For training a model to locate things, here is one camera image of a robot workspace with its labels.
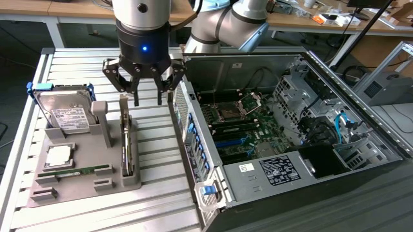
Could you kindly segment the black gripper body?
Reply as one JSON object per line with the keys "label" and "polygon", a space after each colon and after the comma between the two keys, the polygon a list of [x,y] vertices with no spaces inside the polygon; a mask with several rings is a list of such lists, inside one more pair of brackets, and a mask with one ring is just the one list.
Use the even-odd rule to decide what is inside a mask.
{"label": "black gripper body", "polygon": [[153,30],[136,30],[116,21],[120,55],[138,66],[141,77],[152,78],[152,68],[160,75],[170,64],[168,56],[169,24]]}

